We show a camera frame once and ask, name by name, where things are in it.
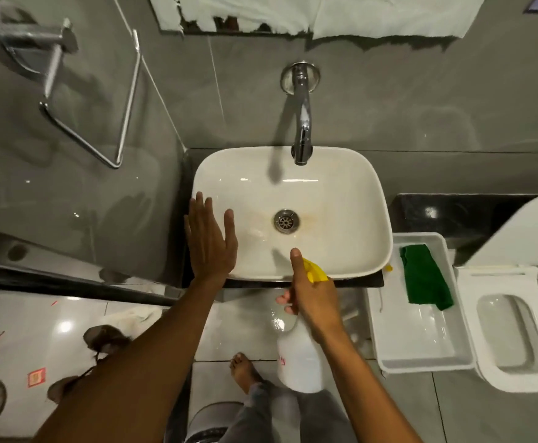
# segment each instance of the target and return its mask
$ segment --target red sticker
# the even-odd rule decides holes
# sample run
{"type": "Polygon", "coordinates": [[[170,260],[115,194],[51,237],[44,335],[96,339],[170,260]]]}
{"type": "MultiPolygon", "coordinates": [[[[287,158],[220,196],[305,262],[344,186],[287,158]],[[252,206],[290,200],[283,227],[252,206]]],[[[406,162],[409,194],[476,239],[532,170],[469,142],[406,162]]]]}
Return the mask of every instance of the red sticker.
{"type": "Polygon", "coordinates": [[[36,370],[27,375],[27,388],[38,386],[46,381],[46,369],[36,370]]]}

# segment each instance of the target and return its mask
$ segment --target white spray bottle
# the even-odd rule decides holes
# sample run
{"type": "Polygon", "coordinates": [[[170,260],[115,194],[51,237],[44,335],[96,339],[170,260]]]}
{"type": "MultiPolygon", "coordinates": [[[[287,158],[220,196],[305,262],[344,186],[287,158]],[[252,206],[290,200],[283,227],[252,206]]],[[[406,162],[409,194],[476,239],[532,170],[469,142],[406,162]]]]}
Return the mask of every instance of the white spray bottle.
{"type": "MultiPolygon", "coordinates": [[[[310,282],[327,281],[324,271],[305,259],[304,268],[310,282]]],[[[287,387],[302,393],[324,389],[324,371],[329,370],[320,346],[312,339],[310,328],[301,315],[287,333],[277,339],[279,361],[277,375],[287,387]]]]}

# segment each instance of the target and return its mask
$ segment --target hand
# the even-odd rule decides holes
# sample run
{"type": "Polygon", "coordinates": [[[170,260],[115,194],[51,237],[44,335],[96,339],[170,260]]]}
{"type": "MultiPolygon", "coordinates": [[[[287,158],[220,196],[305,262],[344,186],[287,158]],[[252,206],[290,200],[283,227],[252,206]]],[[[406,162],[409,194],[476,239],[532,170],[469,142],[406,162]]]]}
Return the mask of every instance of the hand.
{"type": "Polygon", "coordinates": [[[234,231],[234,212],[224,213],[226,239],[214,218],[212,198],[204,204],[204,195],[197,193],[189,201],[189,214],[184,216],[185,235],[191,255],[191,267],[196,279],[226,281],[228,274],[236,265],[238,241],[234,231]]]}
{"type": "Polygon", "coordinates": [[[298,249],[290,253],[291,267],[294,269],[292,286],[276,301],[286,306],[287,313],[298,314],[306,319],[312,330],[314,339],[323,343],[325,338],[345,334],[343,321],[339,311],[339,296],[334,282],[319,281],[311,283],[304,269],[304,259],[298,249]]]}

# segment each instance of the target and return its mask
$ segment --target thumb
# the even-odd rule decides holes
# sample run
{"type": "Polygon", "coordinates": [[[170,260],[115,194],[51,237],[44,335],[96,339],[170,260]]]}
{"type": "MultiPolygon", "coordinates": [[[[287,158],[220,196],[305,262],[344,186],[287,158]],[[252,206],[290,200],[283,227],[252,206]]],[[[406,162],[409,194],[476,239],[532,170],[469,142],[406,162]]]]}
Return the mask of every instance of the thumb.
{"type": "Polygon", "coordinates": [[[291,267],[294,269],[294,283],[309,283],[308,275],[306,275],[306,269],[304,268],[304,258],[299,249],[292,249],[290,252],[291,267]]]}

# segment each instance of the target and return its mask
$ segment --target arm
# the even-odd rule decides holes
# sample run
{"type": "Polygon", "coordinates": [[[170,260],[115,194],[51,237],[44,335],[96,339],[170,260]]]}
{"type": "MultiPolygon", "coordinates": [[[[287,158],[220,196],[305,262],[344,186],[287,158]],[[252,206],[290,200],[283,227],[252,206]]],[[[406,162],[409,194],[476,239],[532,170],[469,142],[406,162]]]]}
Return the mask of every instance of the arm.
{"type": "Polygon", "coordinates": [[[226,240],[212,200],[191,199],[185,230],[195,278],[184,296],[126,349],[82,379],[33,441],[160,442],[191,368],[214,297],[236,263],[234,214],[224,215],[226,240]]]}
{"type": "Polygon", "coordinates": [[[278,297],[288,313],[301,312],[324,350],[345,410],[360,443],[422,443],[349,339],[332,280],[310,283],[302,255],[291,251],[293,289],[278,297]]]}

